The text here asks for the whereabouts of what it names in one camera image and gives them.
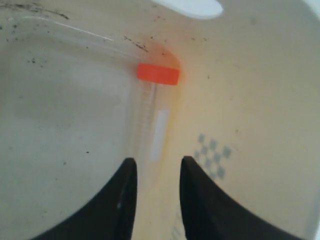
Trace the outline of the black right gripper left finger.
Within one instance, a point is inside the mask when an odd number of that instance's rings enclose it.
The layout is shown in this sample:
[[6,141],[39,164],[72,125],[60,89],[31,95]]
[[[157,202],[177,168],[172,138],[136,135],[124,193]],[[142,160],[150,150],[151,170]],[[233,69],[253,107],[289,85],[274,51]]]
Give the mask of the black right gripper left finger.
[[138,192],[137,164],[126,158],[106,185],[81,209],[37,240],[130,240]]

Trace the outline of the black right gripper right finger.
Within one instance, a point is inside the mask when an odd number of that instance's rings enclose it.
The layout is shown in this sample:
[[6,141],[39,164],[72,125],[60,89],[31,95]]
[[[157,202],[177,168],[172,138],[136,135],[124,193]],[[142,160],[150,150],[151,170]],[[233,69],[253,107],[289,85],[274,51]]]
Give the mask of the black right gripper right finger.
[[234,201],[191,156],[181,161],[180,208],[188,240],[297,239]]

